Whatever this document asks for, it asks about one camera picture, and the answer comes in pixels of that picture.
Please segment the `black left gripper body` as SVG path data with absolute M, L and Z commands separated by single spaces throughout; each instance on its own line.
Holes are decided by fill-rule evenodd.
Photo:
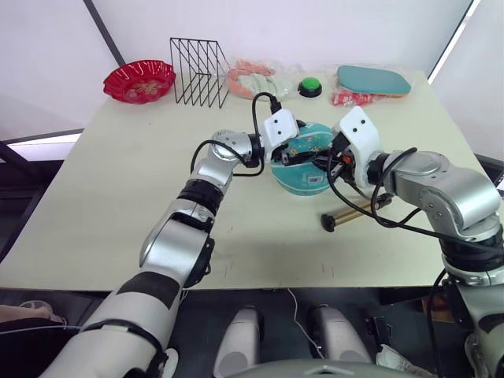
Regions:
M 282 166 L 300 165 L 304 162 L 303 157 L 297 157 L 299 154 L 300 143 L 297 139 L 291 139 L 287 143 L 279 146 L 273 151 L 273 164 Z

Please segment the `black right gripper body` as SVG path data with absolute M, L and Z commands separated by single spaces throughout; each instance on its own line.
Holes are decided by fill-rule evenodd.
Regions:
M 331 150 L 336 153 L 337 162 L 346 165 L 345 182 L 354 182 L 354 155 L 350 151 L 350 141 L 342 132 L 333 139 Z

